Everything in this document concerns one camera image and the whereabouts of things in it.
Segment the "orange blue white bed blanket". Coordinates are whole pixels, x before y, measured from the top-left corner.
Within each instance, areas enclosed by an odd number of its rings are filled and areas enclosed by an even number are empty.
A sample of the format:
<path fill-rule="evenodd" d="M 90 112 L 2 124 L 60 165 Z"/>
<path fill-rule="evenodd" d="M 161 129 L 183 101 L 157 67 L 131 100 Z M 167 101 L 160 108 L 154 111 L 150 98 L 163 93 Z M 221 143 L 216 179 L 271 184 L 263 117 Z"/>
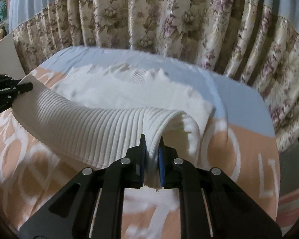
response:
<path fill-rule="evenodd" d="M 162 69 L 171 81 L 193 87 L 213 105 L 198 162 L 191 163 L 202 170 L 221 169 L 275 221 L 280 189 L 278 149 L 272 120 L 255 90 L 173 58 L 83 46 L 57 52 L 28 75 L 51 89 L 71 69 L 121 64 L 140 70 Z M 165 138 L 160 141 L 183 158 Z M 107 168 L 69 164 L 23 128 L 15 119 L 12 106 L 3 111 L 0 114 L 0 238 L 19 238 L 21 226 L 87 167 Z M 160 188 L 146 186 L 145 174 L 141 188 L 124 191 L 120 238 L 181 238 L 178 190 L 162 187 L 159 166 Z"/>

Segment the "floral beige curtain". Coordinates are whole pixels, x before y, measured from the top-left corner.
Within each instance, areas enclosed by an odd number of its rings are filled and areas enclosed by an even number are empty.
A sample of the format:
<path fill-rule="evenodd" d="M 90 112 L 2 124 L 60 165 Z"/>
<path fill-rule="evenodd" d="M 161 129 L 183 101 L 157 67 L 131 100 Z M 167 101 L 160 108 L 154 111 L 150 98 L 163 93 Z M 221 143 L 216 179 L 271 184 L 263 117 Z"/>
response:
<path fill-rule="evenodd" d="M 299 0 L 10 0 L 8 26 L 25 72 L 69 46 L 169 56 L 257 90 L 280 151 L 299 138 Z"/>

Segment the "grey white board panel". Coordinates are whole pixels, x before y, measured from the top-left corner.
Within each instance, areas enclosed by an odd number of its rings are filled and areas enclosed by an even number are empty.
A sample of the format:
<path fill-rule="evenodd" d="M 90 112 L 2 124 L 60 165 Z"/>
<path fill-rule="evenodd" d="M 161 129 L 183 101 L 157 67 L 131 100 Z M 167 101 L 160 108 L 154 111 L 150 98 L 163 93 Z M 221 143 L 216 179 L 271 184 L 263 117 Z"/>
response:
<path fill-rule="evenodd" d="M 14 79 L 23 79 L 26 75 L 17 55 L 12 33 L 0 41 L 0 74 L 7 74 Z"/>

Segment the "white knit sweater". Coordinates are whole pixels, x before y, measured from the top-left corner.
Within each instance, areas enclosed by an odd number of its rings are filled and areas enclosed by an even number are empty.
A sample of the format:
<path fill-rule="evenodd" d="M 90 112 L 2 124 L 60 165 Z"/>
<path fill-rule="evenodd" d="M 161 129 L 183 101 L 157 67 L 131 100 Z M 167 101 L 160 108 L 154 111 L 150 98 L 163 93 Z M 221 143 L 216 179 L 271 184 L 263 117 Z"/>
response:
<path fill-rule="evenodd" d="M 71 69 L 51 89 L 32 75 L 23 83 L 33 89 L 13 102 L 15 119 L 69 164 L 107 167 L 144 135 L 145 185 L 151 188 L 160 188 L 160 139 L 196 164 L 213 111 L 197 90 L 171 81 L 162 69 L 88 65 Z"/>

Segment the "pink striped bed sheet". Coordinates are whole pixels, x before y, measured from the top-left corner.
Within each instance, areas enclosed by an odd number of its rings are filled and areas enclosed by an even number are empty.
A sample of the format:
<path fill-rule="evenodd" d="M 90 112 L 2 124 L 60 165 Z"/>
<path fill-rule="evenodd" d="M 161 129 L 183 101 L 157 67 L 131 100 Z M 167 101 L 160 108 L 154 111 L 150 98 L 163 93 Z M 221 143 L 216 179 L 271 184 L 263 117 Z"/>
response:
<path fill-rule="evenodd" d="M 278 223 L 283 236 L 295 225 L 298 219 L 299 189 L 296 189 L 279 199 L 276 223 Z"/>

